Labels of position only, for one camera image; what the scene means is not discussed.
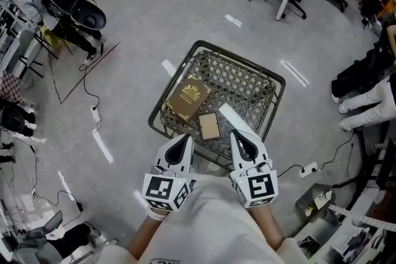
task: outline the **book cover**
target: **book cover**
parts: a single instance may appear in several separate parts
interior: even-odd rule
[[[190,75],[174,91],[166,105],[181,119],[188,122],[209,97],[212,89]]]

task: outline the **white wristband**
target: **white wristband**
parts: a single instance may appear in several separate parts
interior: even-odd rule
[[[157,221],[163,221],[166,217],[166,215],[159,215],[158,213],[152,211],[151,209],[147,209],[146,212],[147,216],[149,216],[150,218],[157,220]]]

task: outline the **woven lattice tabletop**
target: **woven lattice tabletop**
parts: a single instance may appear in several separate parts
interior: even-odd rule
[[[178,83],[190,75],[212,88],[212,93],[186,123],[165,106],[165,101],[172,95]],[[264,139],[284,87],[285,81],[281,76],[218,46],[198,41],[165,88],[148,123],[169,138],[190,133],[196,143],[196,153],[232,170],[230,132],[233,126],[218,109],[228,103]],[[198,116],[214,111],[218,115],[222,137],[220,140],[203,141],[199,132]]]

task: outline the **person wearing white pants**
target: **person wearing white pants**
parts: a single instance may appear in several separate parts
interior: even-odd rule
[[[396,117],[396,104],[393,92],[396,92],[396,74],[381,80],[370,91],[344,100],[338,106],[340,113],[347,113],[350,110],[369,104],[379,104],[361,114],[345,118],[340,122],[341,129],[350,131],[366,124],[376,124]]]

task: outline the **gray floor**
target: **gray floor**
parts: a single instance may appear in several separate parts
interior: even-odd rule
[[[301,5],[307,11],[306,20],[288,7],[286,18],[277,22],[274,18],[279,0],[96,1],[108,18],[104,29],[107,49],[121,41],[86,81],[88,90],[100,96],[99,133],[114,163],[109,164],[93,137],[87,137],[48,165],[95,128],[90,107],[96,99],[79,85],[60,105],[53,85],[54,77],[63,99],[80,79],[77,68],[85,57],[80,49],[73,56],[62,50],[59,60],[53,60],[54,76],[47,63],[45,78],[32,75],[33,87],[25,94],[38,107],[35,137],[46,138],[45,143],[35,146],[40,159],[37,193],[56,202],[56,192],[63,189],[60,171],[85,207],[82,216],[68,228],[88,219],[107,237],[126,241],[139,227],[144,209],[133,193],[141,189],[144,173],[150,170],[157,149],[166,142],[147,124],[170,79],[161,62],[167,59],[177,66],[199,39],[240,54],[286,79],[285,93],[265,141],[278,173],[296,163],[331,160],[336,147],[350,138],[351,134],[338,126],[343,116],[330,99],[329,82],[355,59],[362,58],[374,43],[371,33],[363,30],[353,2],[342,14],[325,0],[304,1]],[[227,21],[226,14],[241,21],[241,28]],[[303,87],[281,66],[281,59],[290,62],[311,84]],[[355,139],[354,144],[351,175],[359,166]],[[298,176],[298,168],[279,179],[279,196],[271,207],[285,235],[301,226],[294,204],[313,183],[348,179],[350,149],[349,145],[343,147],[333,165],[305,179]],[[21,196],[27,195],[27,199],[34,183],[35,161],[23,144],[17,144],[16,153],[15,189],[4,186],[3,197],[24,209],[19,221],[31,223],[42,219],[41,211],[49,206],[38,198],[34,210],[23,206]],[[10,167],[5,164],[3,170],[10,178]],[[336,190],[337,205],[346,206],[353,190],[353,186]],[[53,207],[54,211],[58,209],[64,212],[65,221],[79,214],[75,203],[63,194],[59,206]]]

